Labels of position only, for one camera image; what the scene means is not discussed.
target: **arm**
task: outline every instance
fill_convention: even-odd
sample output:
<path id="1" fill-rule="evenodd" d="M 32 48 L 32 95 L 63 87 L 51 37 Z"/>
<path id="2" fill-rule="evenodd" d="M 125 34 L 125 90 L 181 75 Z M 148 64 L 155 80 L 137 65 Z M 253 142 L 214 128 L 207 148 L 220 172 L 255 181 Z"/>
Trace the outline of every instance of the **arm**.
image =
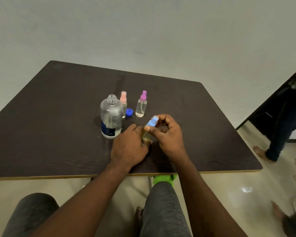
<path id="1" fill-rule="evenodd" d="M 159 130 L 146 126 L 145 130 L 158 139 L 160 147 L 177 169 L 193 235 L 246 237 L 191 162 L 180 126 L 169 115 L 158 117 L 156 127 L 167 128 Z"/>
<path id="2" fill-rule="evenodd" d="M 142 127 L 132 124 L 118 135 L 113 142 L 111 163 L 34 231 L 31 237 L 94 236 L 116 189 L 130 169 L 148 153 L 150 142 L 142 145 L 141 132 Z"/>

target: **purple spray nozzle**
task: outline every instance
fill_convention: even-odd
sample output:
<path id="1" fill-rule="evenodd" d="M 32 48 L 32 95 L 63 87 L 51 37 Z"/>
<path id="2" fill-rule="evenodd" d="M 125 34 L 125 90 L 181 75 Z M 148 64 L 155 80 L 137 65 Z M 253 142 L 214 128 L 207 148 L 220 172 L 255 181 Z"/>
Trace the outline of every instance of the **purple spray nozzle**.
<path id="1" fill-rule="evenodd" d="M 145 102 L 147 99 L 147 91 L 143 91 L 143 93 L 140 96 L 140 101 Z"/>

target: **foot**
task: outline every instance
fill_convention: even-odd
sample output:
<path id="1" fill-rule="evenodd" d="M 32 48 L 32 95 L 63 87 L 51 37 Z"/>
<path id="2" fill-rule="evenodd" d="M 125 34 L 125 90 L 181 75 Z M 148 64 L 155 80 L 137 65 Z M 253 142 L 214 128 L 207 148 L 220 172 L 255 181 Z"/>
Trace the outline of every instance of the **foot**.
<path id="1" fill-rule="evenodd" d="M 137 207 L 136 212 L 135 212 L 135 223 L 134 223 L 134 233 L 133 237 L 138 237 L 139 236 L 139 226 L 140 226 L 140 219 L 141 219 L 141 214 L 143 212 L 142 207 Z"/>
<path id="2" fill-rule="evenodd" d="M 265 151 L 262 150 L 260 147 L 258 146 L 253 146 L 253 151 L 258 155 L 260 156 L 261 159 L 264 159 L 266 160 L 268 163 L 271 163 L 271 164 L 274 164 L 275 162 L 274 161 L 271 161 L 269 160 L 266 155 L 265 155 Z"/>
<path id="3" fill-rule="evenodd" d="M 273 214 L 278 220 L 282 221 L 286 214 L 280 209 L 280 207 L 275 202 L 271 201 L 271 204 L 273 207 Z"/>

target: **pink spray nozzle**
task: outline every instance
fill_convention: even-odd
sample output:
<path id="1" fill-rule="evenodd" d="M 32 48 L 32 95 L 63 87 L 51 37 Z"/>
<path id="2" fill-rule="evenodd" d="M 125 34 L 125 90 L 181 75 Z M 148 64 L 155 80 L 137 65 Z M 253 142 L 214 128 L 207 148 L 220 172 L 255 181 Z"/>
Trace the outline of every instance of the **pink spray nozzle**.
<path id="1" fill-rule="evenodd" d="M 143 91 L 143 93 L 140 96 L 140 101 L 145 102 L 147 99 L 147 91 Z"/>
<path id="2" fill-rule="evenodd" d="M 120 101 L 122 104 L 126 104 L 126 91 L 122 91 Z"/>

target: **forearm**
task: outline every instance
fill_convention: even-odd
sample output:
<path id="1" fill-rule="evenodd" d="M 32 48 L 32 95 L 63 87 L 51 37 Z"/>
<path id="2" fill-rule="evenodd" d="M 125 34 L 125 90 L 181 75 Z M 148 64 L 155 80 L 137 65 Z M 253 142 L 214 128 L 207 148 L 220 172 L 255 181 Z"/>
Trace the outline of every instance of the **forearm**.
<path id="1" fill-rule="evenodd" d="M 128 168 L 109 164 L 85 188 L 44 222 L 31 237 L 94 236 L 101 218 Z"/>
<path id="2" fill-rule="evenodd" d="M 229 215 L 187 154 L 175 164 L 194 236 L 247 236 Z"/>

